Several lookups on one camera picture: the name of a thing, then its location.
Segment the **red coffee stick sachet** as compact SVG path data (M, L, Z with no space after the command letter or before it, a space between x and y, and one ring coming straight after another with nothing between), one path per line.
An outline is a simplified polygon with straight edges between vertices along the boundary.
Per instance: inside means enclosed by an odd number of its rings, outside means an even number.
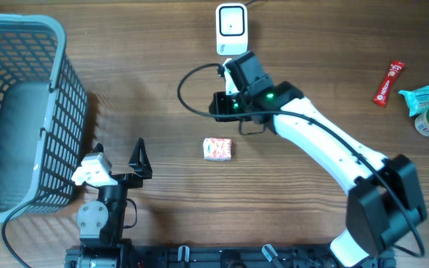
M394 82L397 80L400 73L405 68L405 63L399 62L399 61L393 61L390 64L390 68L378 90L376 95L373 98L373 103L375 103L378 106L385 107L387 105L387 99L390 93L390 90L394 84Z

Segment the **mint toilet wipes pack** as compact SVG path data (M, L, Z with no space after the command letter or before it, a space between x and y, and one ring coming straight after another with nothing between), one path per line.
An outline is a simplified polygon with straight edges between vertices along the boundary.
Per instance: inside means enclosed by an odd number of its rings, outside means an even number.
M410 117L429 109L429 85L413 91L401 90L398 93L404 97Z

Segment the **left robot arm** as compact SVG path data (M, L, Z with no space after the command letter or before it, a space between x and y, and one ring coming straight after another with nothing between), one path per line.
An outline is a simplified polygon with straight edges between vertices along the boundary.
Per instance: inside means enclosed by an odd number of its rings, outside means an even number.
M143 181L152 177L144 139L139 138L128 166L130 173L112 174L112 164L104 153L104 146L83 157L71 180L76 185L88 185L98 190L95 201L83 204L76 216L80 230L80 245L66 251L65 266L72 268L122 268L143 267L144 261L137 253L131 239L123 237L125 229L136 224L124 223L128 204L128 191L142 188Z

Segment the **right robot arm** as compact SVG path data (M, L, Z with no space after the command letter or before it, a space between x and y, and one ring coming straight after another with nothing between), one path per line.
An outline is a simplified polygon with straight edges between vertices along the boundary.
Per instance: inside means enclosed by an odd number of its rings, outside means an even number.
M404 155L376 152L331 123L295 86L248 86L216 92L209 105L216 121L252 121L304 150L347 196L346 229L328 245L327 259L358 267L396 248L412 234L425 253L417 226L427 217L416 166Z

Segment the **red tissue pack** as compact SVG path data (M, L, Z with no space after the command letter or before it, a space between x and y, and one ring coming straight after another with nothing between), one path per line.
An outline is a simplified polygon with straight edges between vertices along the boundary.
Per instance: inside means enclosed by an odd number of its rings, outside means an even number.
M232 140L230 138L205 138L203 157L210 161L229 161L232 159Z

